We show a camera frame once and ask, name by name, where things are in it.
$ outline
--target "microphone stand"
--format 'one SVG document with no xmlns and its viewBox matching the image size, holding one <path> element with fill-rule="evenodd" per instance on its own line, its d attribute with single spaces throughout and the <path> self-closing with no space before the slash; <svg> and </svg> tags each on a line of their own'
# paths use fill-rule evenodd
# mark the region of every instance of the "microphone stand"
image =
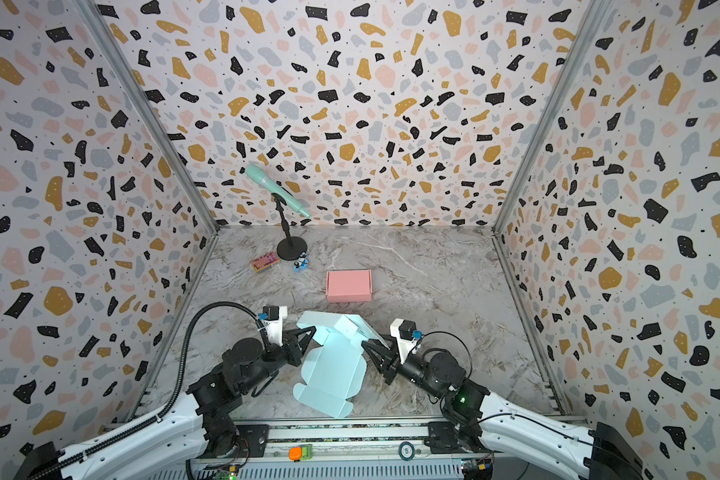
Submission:
<svg viewBox="0 0 720 480">
<path fill-rule="evenodd" d="M 282 208 L 286 201 L 278 194 L 272 196 L 275 198 L 275 210 L 280 212 L 282 231 L 286 234 L 286 238 L 277 245 L 277 255 L 283 260 L 297 260 L 299 255 L 307 252 L 307 242 L 299 236 L 291 236 L 291 227 Z"/>
</svg>

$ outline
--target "gray marble surface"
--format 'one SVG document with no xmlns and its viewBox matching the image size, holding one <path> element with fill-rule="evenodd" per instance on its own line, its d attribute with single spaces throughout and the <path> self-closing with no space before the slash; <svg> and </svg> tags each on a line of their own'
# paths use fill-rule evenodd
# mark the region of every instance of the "gray marble surface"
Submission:
<svg viewBox="0 0 720 480">
<path fill-rule="evenodd" d="M 261 274 L 250 267 L 254 258 L 274 250 L 282 231 L 271 226 L 224 229 L 201 283 L 192 298 L 154 388 L 144 396 L 157 408 L 170 396 L 176 377 L 186 324 L 204 305 L 231 300 L 260 312 L 264 305 L 288 306 L 286 328 L 295 328 L 304 310 L 356 313 L 376 331 L 389 333 L 395 318 L 413 320 L 423 331 L 445 330 L 461 337 L 474 361 L 472 379 L 520 406 L 552 412 L 543 380 L 485 228 L 293 227 L 309 245 L 307 270 L 295 272 L 281 260 Z M 328 270 L 371 269 L 373 300 L 326 302 Z M 192 334 L 184 386 L 221 361 L 221 354 L 246 336 L 256 336 L 250 318 L 219 307 L 207 312 Z M 464 348 L 450 336 L 436 335 L 423 347 L 450 349 L 468 370 Z M 256 399 L 245 398 L 233 418 L 324 418 L 293 398 L 302 382 L 299 368 L 286 366 Z M 350 400 L 352 416 L 416 416 L 439 414 L 426 394 L 397 378 L 384 384 L 368 364 L 360 393 Z"/>
</svg>

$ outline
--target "black round base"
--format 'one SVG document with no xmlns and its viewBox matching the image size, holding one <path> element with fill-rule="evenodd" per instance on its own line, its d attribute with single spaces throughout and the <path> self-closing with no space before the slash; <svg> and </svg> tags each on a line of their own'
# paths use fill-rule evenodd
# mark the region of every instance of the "black round base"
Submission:
<svg viewBox="0 0 720 480">
<path fill-rule="evenodd" d="M 299 255 L 307 251 L 307 242 L 298 236 L 292 236 L 293 246 L 288 245 L 288 239 L 284 238 L 277 245 L 277 255 L 283 260 L 296 260 Z"/>
</svg>

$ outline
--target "pink box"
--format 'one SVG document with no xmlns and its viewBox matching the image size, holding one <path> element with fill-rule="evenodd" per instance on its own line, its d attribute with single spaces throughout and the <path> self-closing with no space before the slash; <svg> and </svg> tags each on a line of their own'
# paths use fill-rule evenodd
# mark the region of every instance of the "pink box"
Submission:
<svg viewBox="0 0 720 480">
<path fill-rule="evenodd" d="M 372 293 L 370 270 L 335 270 L 326 275 L 330 303 L 370 302 Z"/>
</svg>

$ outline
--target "terrazzo wallpaper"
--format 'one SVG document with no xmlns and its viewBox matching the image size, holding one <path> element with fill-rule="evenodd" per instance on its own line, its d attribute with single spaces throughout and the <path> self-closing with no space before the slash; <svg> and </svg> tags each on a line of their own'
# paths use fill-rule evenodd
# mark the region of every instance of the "terrazzo wallpaper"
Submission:
<svg viewBox="0 0 720 480">
<path fill-rule="evenodd" d="M 210 237 L 69 5 L 0 2 L 0 478 L 122 421 Z"/>
<path fill-rule="evenodd" d="M 221 224 L 492 225 L 588 2 L 102 0 Z"/>
<path fill-rule="evenodd" d="M 720 0 L 605 19 L 498 232 L 570 406 L 720 479 Z"/>
</svg>

